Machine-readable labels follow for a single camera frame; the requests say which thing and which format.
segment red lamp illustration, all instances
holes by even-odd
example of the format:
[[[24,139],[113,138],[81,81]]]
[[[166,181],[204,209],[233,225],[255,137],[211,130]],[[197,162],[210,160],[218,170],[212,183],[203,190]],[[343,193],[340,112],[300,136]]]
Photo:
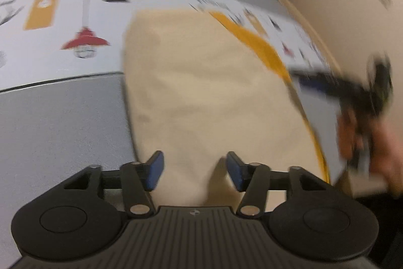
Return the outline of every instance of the red lamp illustration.
[[[6,54],[0,51],[0,68],[6,64]]]
[[[105,39],[99,38],[88,28],[89,0],[83,0],[83,26],[74,39],[65,43],[61,49],[73,49],[78,58],[92,58],[96,55],[97,47],[109,46]]]
[[[289,48],[286,46],[286,44],[284,44],[284,43],[283,43],[283,50],[284,50],[284,54],[285,54],[285,55],[288,55],[288,56],[290,56],[290,57],[295,57],[293,51],[292,51],[291,49],[289,49]]]
[[[73,49],[78,58],[92,58],[96,54],[96,47],[107,46],[109,43],[95,36],[95,33],[87,27],[83,27],[76,37],[62,46],[62,49]]]

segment cream cloth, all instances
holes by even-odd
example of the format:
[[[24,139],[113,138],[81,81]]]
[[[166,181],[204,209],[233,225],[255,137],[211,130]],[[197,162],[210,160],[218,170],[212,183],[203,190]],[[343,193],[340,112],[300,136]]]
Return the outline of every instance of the cream cloth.
[[[320,167],[289,90],[255,53],[212,16],[193,10],[144,10],[125,38],[124,73],[141,161],[165,154],[152,192],[156,206],[229,205],[241,194],[221,157],[273,170]],[[267,210],[284,200],[271,193]]]

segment yellow tag illustration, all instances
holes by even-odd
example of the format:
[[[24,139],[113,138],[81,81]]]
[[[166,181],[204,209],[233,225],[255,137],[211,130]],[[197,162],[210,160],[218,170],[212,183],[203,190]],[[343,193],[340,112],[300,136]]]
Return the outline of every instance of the yellow tag illustration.
[[[52,25],[59,0],[35,0],[24,30],[47,28]]]

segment hand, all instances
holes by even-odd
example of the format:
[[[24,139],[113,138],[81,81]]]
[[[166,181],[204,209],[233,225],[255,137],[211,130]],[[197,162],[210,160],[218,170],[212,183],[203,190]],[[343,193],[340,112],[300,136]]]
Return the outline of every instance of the hand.
[[[362,136],[357,135],[357,118],[352,110],[338,117],[338,142],[341,156],[350,160],[355,147],[362,148]],[[403,144],[386,122],[368,120],[366,133],[372,137],[370,172],[381,174],[393,194],[403,192]]]

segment red object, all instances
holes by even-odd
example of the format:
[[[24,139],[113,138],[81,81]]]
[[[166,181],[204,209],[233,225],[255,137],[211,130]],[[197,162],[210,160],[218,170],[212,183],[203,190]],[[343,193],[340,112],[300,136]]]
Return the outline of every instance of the red object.
[[[87,27],[83,27],[79,33],[76,34],[76,38],[65,43],[61,49],[70,49],[83,45],[91,46],[106,46],[109,43],[102,38],[96,37]]]
[[[294,53],[283,43],[283,48],[284,48],[284,54],[291,56],[291,57],[295,57]]]

